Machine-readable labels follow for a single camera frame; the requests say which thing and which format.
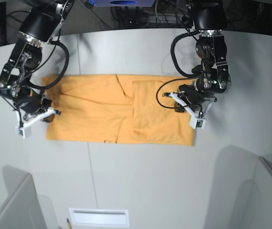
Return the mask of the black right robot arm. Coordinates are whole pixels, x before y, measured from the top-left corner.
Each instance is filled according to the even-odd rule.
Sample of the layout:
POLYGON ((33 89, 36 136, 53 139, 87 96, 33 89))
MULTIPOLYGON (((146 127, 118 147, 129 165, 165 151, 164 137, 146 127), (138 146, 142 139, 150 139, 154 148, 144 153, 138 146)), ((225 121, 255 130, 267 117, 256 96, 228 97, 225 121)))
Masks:
POLYGON ((11 106, 24 121, 46 114, 51 109, 51 100, 44 97, 44 92, 54 87, 64 76, 69 64, 69 51, 59 40, 53 40, 65 22, 73 0, 30 0, 32 9, 19 29, 19 38, 0 74, 0 96, 11 106), (62 71, 57 78, 46 86, 35 85, 31 76, 42 67, 42 44, 60 47, 65 54, 62 71))

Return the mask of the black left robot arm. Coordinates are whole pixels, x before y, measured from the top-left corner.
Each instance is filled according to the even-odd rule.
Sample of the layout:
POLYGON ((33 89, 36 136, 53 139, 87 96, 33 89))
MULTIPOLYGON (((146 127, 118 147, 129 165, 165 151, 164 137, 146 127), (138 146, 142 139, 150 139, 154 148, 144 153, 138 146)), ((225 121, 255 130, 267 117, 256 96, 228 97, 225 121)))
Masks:
POLYGON ((215 102, 215 94, 227 92, 231 87, 231 77, 227 63, 227 46, 221 31, 227 28, 227 19, 220 0, 191 0, 189 17, 193 31, 177 36, 170 47, 170 54, 176 70, 184 77, 193 79, 192 85, 181 85, 178 96, 184 105, 175 105, 176 112, 190 107, 192 111, 202 111, 206 101, 215 102), (178 65, 175 46, 183 38, 198 36, 196 53, 201 63, 191 73, 184 72, 178 65))

